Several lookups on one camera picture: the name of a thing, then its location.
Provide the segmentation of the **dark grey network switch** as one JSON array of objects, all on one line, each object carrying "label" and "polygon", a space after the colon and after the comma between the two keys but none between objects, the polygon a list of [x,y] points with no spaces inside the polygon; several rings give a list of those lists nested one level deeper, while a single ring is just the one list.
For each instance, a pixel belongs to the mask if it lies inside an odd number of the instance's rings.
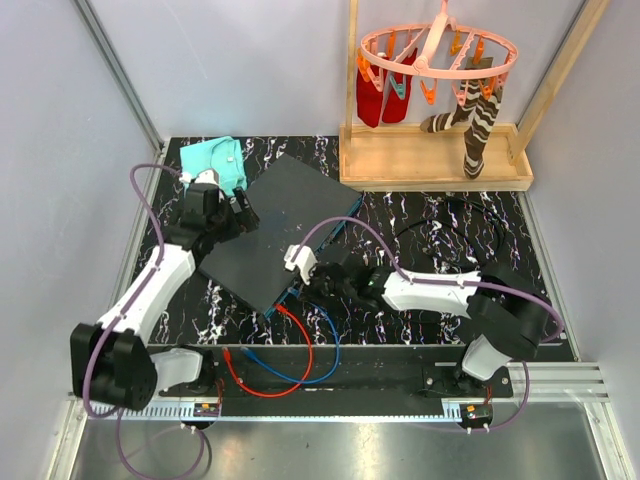
[{"label": "dark grey network switch", "polygon": [[285,269],[288,247],[327,218],[355,215],[362,194],[283,155],[251,182],[247,196],[258,229],[216,245],[199,272],[268,318],[297,276]]}]

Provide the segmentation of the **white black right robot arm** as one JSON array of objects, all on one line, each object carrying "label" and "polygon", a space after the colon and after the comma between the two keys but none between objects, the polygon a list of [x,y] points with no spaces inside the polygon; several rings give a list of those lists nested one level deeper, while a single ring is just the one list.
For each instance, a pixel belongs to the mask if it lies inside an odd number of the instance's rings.
[{"label": "white black right robot arm", "polygon": [[316,302],[338,296],[370,312],[424,310],[469,320],[474,337],[453,375],[457,390],[470,397],[510,361],[536,358],[550,316],[542,295],[499,264],[463,274],[427,274],[317,262],[301,277],[303,294]]}]

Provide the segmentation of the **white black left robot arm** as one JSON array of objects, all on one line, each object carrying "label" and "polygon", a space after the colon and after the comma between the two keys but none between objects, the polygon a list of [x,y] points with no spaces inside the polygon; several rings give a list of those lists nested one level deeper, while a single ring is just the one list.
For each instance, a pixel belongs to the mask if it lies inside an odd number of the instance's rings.
[{"label": "white black left robot arm", "polygon": [[71,333],[72,386],[85,408],[100,402],[140,411],[176,385],[196,396],[214,388],[211,355],[189,346],[152,354],[148,342],[171,299],[214,246],[258,226],[242,188],[226,194],[205,182],[187,189],[174,221],[161,228],[148,263],[121,299],[95,323],[80,323]]}]

